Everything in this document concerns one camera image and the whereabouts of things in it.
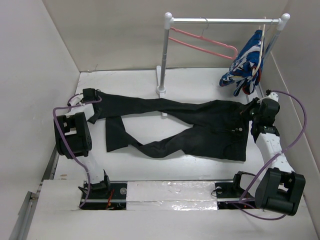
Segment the black denim trousers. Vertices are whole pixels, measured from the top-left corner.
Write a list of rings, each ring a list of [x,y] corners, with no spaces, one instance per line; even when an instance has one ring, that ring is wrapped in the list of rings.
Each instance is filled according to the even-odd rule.
[[[183,103],[165,98],[143,99],[94,91],[96,103],[89,122],[105,121],[107,152],[132,146],[153,159],[178,151],[186,155],[229,161],[246,161],[249,119],[245,105],[229,100]],[[161,140],[143,144],[128,133],[123,117],[163,112],[184,129]]]

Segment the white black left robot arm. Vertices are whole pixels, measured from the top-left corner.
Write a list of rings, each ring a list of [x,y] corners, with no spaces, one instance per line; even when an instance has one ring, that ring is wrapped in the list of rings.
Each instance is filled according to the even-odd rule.
[[[104,199],[111,194],[111,183],[106,171],[90,154],[93,143],[88,126],[88,121],[96,113],[94,104],[101,101],[97,90],[86,88],[72,97],[66,107],[54,108],[52,115],[58,153],[74,160],[87,175],[87,183],[79,189]]]

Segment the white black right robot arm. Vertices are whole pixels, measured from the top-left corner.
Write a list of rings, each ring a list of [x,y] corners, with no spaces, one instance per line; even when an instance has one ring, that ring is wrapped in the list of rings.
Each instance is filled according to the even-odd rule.
[[[257,209],[294,216],[306,179],[295,172],[285,153],[300,140],[307,125],[302,126],[289,146],[282,148],[279,131],[274,125],[280,111],[278,93],[272,92],[269,96],[254,99],[246,110],[251,117],[251,135],[260,150],[264,165],[249,184],[243,179],[233,182],[231,191],[239,197],[238,204],[248,205],[254,202]]]

